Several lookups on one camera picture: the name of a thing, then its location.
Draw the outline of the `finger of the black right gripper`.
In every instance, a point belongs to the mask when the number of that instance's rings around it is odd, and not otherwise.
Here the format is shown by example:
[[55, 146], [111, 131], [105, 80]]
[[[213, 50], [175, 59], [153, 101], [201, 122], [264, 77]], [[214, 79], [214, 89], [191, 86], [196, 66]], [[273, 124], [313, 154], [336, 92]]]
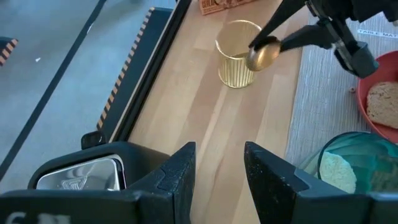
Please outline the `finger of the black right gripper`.
[[316, 45], [323, 49], [330, 49], [335, 41], [324, 25], [305, 25], [298, 31], [290, 34], [280, 42], [280, 52]]
[[282, 0], [273, 16], [248, 47], [250, 49], [259, 50], [270, 43], [277, 42], [277, 38], [271, 36], [271, 32], [276, 30], [276, 28], [282, 25], [288, 18], [303, 8], [304, 5], [304, 0]]

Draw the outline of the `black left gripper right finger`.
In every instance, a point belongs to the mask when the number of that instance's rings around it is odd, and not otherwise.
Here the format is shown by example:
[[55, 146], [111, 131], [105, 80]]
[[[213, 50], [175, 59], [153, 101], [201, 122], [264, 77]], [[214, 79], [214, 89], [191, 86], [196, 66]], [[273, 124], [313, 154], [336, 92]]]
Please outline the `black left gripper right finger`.
[[397, 224], [397, 194], [348, 194], [251, 141], [244, 165], [261, 223]]

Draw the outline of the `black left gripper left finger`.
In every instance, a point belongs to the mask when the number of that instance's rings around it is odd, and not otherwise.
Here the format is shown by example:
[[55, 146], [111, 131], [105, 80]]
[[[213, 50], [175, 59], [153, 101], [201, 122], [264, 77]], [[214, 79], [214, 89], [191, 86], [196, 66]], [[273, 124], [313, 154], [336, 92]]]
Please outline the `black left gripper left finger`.
[[52, 159], [1, 195], [2, 223], [189, 223], [196, 145], [112, 142]]

